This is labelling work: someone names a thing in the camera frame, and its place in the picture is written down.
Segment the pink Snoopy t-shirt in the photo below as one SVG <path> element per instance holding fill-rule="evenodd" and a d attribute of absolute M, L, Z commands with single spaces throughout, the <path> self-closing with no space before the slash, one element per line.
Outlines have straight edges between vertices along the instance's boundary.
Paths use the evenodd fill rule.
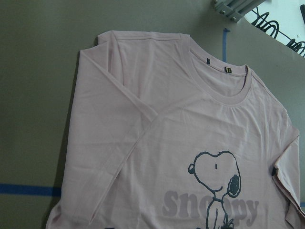
<path fill-rule="evenodd" d="M 299 132 L 248 66 L 186 34 L 80 51 L 48 229 L 302 229 Z"/>

